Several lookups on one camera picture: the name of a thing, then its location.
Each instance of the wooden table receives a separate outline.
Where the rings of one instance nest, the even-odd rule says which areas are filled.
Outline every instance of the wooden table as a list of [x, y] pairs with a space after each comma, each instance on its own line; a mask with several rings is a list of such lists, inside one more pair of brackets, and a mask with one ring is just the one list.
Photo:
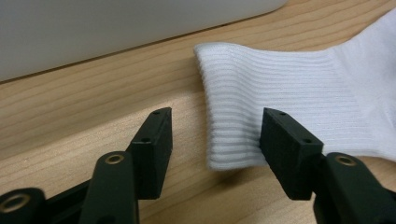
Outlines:
[[[0, 194], [37, 187], [51, 197], [88, 179], [103, 154], [124, 150], [150, 111], [173, 107], [174, 151], [158, 201], [141, 223], [316, 223], [268, 167], [206, 168], [205, 95], [193, 47], [316, 50], [345, 42], [396, 1], [290, 0], [281, 9], [0, 85]], [[396, 163], [362, 158], [396, 190]]]

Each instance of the white sock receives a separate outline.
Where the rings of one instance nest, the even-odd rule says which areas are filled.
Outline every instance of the white sock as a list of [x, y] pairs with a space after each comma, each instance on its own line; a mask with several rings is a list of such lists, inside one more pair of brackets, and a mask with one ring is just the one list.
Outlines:
[[274, 52], [228, 43], [195, 47], [207, 102], [208, 166], [266, 164], [262, 110], [282, 110], [324, 144], [396, 161], [396, 9], [346, 43]]

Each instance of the brass insert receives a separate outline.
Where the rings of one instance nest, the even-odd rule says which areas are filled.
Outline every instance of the brass insert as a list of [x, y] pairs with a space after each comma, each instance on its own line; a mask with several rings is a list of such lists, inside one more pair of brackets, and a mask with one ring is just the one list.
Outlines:
[[1, 213], [10, 213], [24, 207], [30, 201], [28, 194], [15, 194], [0, 203]]
[[336, 156], [335, 159], [343, 165], [356, 166], [357, 163], [349, 157], [346, 156]]
[[116, 155], [111, 155], [109, 157], [106, 158], [105, 162], [107, 164], [117, 164], [120, 163], [121, 161], [123, 161], [124, 157], [122, 155], [116, 154]]

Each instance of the white object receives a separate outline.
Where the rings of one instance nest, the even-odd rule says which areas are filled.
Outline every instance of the white object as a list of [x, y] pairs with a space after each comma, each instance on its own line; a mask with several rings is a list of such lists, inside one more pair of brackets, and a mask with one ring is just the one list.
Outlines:
[[183, 35], [287, 0], [0, 0], [0, 81]]
[[266, 164], [259, 148], [264, 107], [282, 110], [344, 152], [396, 161], [396, 9], [344, 44], [275, 52], [198, 45], [207, 102], [208, 166]]

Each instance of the wood grain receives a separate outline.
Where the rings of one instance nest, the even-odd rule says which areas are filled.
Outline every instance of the wood grain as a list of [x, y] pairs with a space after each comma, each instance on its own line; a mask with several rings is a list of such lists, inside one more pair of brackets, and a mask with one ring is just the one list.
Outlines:
[[[394, 7], [394, 0], [290, 0], [259, 17], [2, 83], [0, 194], [38, 187], [50, 197], [75, 186], [101, 155], [125, 149], [150, 111], [171, 106], [174, 152], [163, 196], [140, 202], [141, 223], [315, 223], [312, 202], [290, 201], [268, 167], [207, 170], [205, 94], [193, 46], [325, 49]], [[396, 190], [396, 163], [362, 159]]]

